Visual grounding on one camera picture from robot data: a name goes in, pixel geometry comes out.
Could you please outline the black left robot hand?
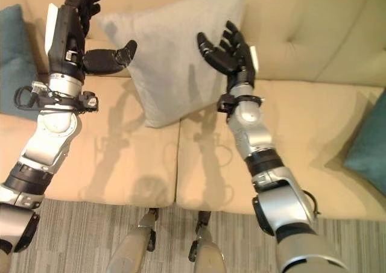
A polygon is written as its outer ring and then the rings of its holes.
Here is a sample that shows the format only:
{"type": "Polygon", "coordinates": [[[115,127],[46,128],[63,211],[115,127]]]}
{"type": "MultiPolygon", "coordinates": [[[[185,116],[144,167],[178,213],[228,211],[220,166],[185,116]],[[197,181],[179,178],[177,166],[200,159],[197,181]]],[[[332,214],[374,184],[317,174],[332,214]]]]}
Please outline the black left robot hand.
{"type": "Polygon", "coordinates": [[[65,0],[55,13],[55,24],[46,26],[49,74],[72,77],[81,83],[86,75],[109,75],[127,68],[138,44],[130,40],[120,49],[86,50],[90,20],[101,11],[100,0],[65,0]]]}

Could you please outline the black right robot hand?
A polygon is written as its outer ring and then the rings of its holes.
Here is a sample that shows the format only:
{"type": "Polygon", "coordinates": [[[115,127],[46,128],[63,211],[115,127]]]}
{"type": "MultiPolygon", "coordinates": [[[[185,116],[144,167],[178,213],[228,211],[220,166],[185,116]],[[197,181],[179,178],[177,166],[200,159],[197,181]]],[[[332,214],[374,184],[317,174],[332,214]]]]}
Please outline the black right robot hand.
{"type": "Polygon", "coordinates": [[[256,69],[250,47],[232,21],[226,22],[226,29],[218,46],[209,41],[203,32],[197,34],[197,45],[204,60],[227,77],[227,92],[238,83],[255,86],[256,69]]]}

